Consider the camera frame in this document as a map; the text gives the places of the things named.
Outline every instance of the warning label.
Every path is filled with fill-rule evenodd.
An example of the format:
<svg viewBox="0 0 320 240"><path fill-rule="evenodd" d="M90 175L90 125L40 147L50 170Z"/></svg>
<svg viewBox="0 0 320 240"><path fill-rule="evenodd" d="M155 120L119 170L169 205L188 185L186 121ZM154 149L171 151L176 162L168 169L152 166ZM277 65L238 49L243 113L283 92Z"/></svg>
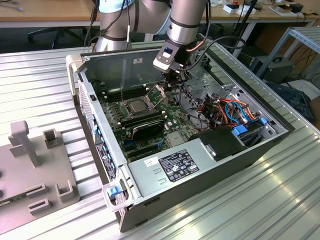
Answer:
<svg viewBox="0 0 320 240"><path fill-rule="evenodd" d="M199 171L199 168L186 149L160 158L159 162L170 182L183 179L184 177Z"/></svg>

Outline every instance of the slotted aluminum surface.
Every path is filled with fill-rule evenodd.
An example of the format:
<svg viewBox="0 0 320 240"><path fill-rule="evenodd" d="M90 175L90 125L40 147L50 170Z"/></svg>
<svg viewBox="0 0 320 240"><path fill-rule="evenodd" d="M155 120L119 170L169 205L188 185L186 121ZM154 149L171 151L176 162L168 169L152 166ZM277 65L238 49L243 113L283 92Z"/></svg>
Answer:
<svg viewBox="0 0 320 240"><path fill-rule="evenodd" d="M320 27L293 27L289 34L320 54Z"/></svg>
<svg viewBox="0 0 320 240"><path fill-rule="evenodd" d="M253 166L125 233L105 206L69 91L64 57L89 48L0 55L0 144L8 143L10 121L27 120L31 135L62 131L81 195L0 239L319 239L319 131L222 47L211 49L296 130ZM211 70L230 82L214 63Z"/></svg>

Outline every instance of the motherboard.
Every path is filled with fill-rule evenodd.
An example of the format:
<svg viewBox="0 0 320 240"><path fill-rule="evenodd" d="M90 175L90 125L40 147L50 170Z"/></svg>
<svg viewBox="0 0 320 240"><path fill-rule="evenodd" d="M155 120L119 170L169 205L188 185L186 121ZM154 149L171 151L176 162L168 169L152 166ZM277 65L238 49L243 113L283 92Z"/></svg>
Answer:
<svg viewBox="0 0 320 240"><path fill-rule="evenodd" d="M145 91L143 96L127 95ZM108 96L100 100L101 107L129 162L175 147L201 131L188 119L179 105L178 93L164 92L160 84L118 92L118 98Z"/></svg>

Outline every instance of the gray metal shelf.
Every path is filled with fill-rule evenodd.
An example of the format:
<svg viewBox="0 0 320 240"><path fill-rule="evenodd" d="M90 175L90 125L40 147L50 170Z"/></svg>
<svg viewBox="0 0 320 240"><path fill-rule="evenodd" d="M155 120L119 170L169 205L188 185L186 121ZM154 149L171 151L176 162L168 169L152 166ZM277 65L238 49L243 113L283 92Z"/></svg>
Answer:
<svg viewBox="0 0 320 240"><path fill-rule="evenodd" d="M81 196L71 206L0 235L0 240L319 239L319 131L223 47L210 49L295 132L253 166L125 233L119 232L115 214L106 207L70 94L65 57L91 49L0 55L0 145L10 134L8 116L26 119L32 136L38 129L61 131ZM227 72L210 64L224 84L231 82ZM0 214L0 226L8 220Z"/></svg>
<svg viewBox="0 0 320 240"><path fill-rule="evenodd" d="M289 27L277 45L274 47L272 52L270 53L268 59L264 62L260 70L256 73L256 75L260 78L262 74L267 69L268 65L271 63L271 61L274 59L278 51L281 49L281 47L286 43L288 38L292 36L298 41L300 41L302 44L308 46L318 54L320 54L320 27Z"/></svg>

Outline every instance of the blue tab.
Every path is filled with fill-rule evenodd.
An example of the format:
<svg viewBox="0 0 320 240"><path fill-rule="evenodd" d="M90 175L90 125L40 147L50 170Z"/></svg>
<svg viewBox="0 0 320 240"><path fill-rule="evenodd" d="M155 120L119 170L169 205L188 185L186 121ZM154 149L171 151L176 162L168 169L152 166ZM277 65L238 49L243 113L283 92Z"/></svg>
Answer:
<svg viewBox="0 0 320 240"><path fill-rule="evenodd" d="M235 126L235 127L233 128L233 133L234 133L236 136L239 136L240 134L243 134L243 133L245 133L245 132L247 132L247 131L248 131L248 129L247 129L245 126L243 126L243 125Z"/></svg>
<svg viewBox="0 0 320 240"><path fill-rule="evenodd" d="M267 124L267 119L265 119L264 117L261 117L260 118L260 122L263 124L263 125L266 125Z"/></svg>
<svg viewBox="0 0 320 240"><path fill-rule="evenodd" d="M107 191L108 191L110 198L112 198L115 195L122 193L122 188L120 185L116 185L116 186L110 187Z"/></svg>

